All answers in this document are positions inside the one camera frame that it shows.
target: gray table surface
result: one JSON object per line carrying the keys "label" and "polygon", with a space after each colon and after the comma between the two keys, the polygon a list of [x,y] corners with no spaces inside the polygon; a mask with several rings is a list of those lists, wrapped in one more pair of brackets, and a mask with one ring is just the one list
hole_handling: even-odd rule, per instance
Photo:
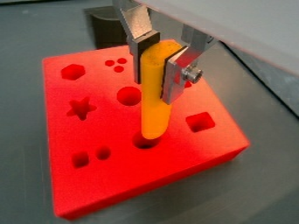
{"label": "gray table surface", "polygon": [[[42,58],[93,49],[82,9],[110,1],[0,8],[0,223],[69,223],[51,213]],[[180,24],[153,18],[162,35]],[[205,79],[250,146],[229,163],[73,223],[297,223],[299,122],[221,45]]]}

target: star-shaped hole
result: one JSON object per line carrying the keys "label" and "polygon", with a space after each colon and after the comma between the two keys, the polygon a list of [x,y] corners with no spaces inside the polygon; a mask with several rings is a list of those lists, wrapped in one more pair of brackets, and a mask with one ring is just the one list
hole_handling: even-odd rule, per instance
{"label": "star-shaped hole", "polygon": [[85,97],[81,101],[69,101],[70,110],[66,116],[77,116],[81,121],[86,119],[88,112],[97,109],[96,106],[89,104],[89,98]]}

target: white surface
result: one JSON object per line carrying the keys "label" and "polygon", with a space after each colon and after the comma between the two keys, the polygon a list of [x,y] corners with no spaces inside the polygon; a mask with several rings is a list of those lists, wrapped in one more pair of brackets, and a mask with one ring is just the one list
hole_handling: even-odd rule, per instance
{"label": "white surface", "polygon": [[297,0],[136,0],[299,76]]}

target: hole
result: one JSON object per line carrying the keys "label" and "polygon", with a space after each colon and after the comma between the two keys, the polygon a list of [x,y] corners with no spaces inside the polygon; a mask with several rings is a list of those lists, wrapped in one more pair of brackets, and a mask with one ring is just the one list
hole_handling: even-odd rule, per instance
{"label": "hole", "polygon": [[141,101],[141,92],[136,87],[122,87],[116,93],[117,101],[125,106],[134,106]]}
{"label": "hole", "polygon": [[114,67],[114,72],[116,73],[122,73],[124,72],[124,68],[121,66],[116,66]]}
{"label": "hole", "polygon": [[190,86],[192,86],[192,83],[186,80],[186,81],[185,81],[185,84],[184,84],[184,87],[185,87],[185,88],[189,88]]}
{"label": "hole", "polygon": [[85,68],[84,66],[70,64],[65,66],[59,70],[59,77],[63,80],[74,81],[80,76],[85,74]]}
{"label": "hole", "polygon": [[102,146],[100,149],[97,149],[97,159],[105,160],[109,158],[110,150],[106,146]]}
{"label": "hole", "polygon": [[192,132],[198,132],[214,127],[214,122],[206,112],[185,117],[185,122],[188,123]]}
{"label": "hole", "polygon": [[125,64],[126,63],[126,59],[121,58],[121,59],[117,59],[116,61],[118,64]]}
{"label": "hole", "polygon": [[142,137],[141,131],[138,131],[133,136],[133,145],[137,149],[148,150],[152,149],[158,143],[161,138],[145,139]]}
{"label": "hole", "polygon": [[96,106],[89,104],[89,98],[85,97],[81,101],[70,101],[70,110],[66,116],[77,116],[81,121],[86,120],[88,112],[97,109]]}
{"label": "hole", "polygon": [[112,67],[114,65],[114,61],[112,59],[105,61],[105,66]]}
{"label": "hole", "polygon": [[80,168],[89,164],[89,155],[85,151],[72,155],[72,165],[74,168]]}

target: shape sorter block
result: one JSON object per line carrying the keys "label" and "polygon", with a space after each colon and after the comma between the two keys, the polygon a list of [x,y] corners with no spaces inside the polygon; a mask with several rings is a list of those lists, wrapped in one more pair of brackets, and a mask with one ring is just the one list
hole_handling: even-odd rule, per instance
{"label": "shape sorter block", "polygon": [[54,214],[73,220],[229,161],[248,140],[204,79],[186,83],[168,130],[140,134],[126,46],[42,62]]}

